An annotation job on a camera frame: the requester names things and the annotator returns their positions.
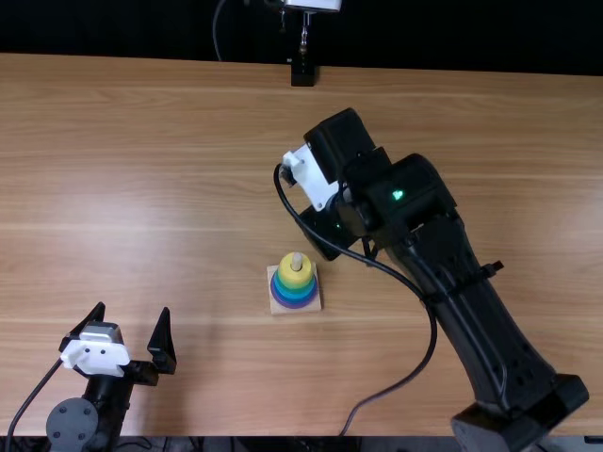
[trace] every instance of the black background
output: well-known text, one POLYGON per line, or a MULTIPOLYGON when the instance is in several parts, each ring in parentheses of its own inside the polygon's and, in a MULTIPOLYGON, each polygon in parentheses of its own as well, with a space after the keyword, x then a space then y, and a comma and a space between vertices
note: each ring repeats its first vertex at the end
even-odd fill
MULTIPOLYGON (((216 59, 217 0, 0 0, 0 51, 216 59)), ((285 63, 299 14, 264 0, 226 0, 222 57, 285 63)), ((321 65, 603 74, 603 2, 343 0, 314 17, 311 53, 321 65)))

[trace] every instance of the table surface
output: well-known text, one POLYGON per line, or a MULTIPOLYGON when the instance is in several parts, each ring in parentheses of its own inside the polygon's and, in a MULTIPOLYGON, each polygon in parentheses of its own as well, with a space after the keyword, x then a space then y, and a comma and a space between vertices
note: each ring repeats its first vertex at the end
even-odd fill
MULTIPOLYGON (((353 106, 392 160, 422 153, 459 203, 531 342, 591 400, 557 434, 603 427, 603 79, 79 56, 0 56, 0 432, 98 301, 135 359, 171 308, 174 376, 136 387, 123 434, 336 434, 428 343, 419 302, 346 258, 321 261, 272 185, 281 155, 353 106), (266 267, 318 261, 325 309, 273 317, 266 267)), ((299 189, 293 201, 303 207, 299 189)), ((363 435, 448 435, 473 398, 445 335, 363 435)), ((18 434, 83 394, 60 369, 18 434)))

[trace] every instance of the blue ring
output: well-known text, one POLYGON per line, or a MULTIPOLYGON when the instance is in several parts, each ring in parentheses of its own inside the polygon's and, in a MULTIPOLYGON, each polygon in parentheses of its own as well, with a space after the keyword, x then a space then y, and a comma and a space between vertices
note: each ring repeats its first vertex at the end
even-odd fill
POLYGON ((290 302, 295 302, 298 299, 305 299, 314 291, 314 286, 317 284, 316 278, 312 275, 312 280, 310 283, 301 289, 289 289, 285 287, 281 278, 278 277, 278 273, 275 273, 274 278, 274 287, 276 288, 279 295, 281 295, 284 299, 288 299, 290 302))
POLYGON ((315 284, 313 284, 314 290, 304 299, 298 299, 298 300, 285 299, 282 295, 280 295, 278 293, 278 291, 275 287, 276 280, 277 280, 277 278, 274 278, 274 275, 273 275, 272 280, 270 281, 270 292, 272 293, 272 296, 274 297, 274 299, 276 300, 277 303, 285 306, 288 309, 300 309, 304 306, 307 306, 308 304, 310 304, 310 302, 314 299, 314 297, 318 293, 318 284, 315 283, 315 284))

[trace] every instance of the yellow ring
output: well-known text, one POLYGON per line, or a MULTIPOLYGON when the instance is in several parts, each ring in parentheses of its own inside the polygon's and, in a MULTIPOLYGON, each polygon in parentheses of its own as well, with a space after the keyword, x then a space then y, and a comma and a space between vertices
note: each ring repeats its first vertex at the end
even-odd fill
POLYGON ((294 271, 291 268, 293 262, 293 252, 290 252, 283 258, 279 264, 279 280, 288 289, 301 289, 312 281, 314 273, 312 273, 312 263, 308 256, 303 254, 300 271, 294 271))

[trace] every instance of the green led light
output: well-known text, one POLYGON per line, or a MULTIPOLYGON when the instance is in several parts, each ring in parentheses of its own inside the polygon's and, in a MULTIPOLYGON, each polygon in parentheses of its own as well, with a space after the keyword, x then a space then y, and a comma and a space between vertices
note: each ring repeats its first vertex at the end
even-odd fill
POLYGON ((399 201, 402 198, 404 198, 404 191, 403 190, 394 190, 392 192, 392 197, 394 198, 394 201, 399 201))

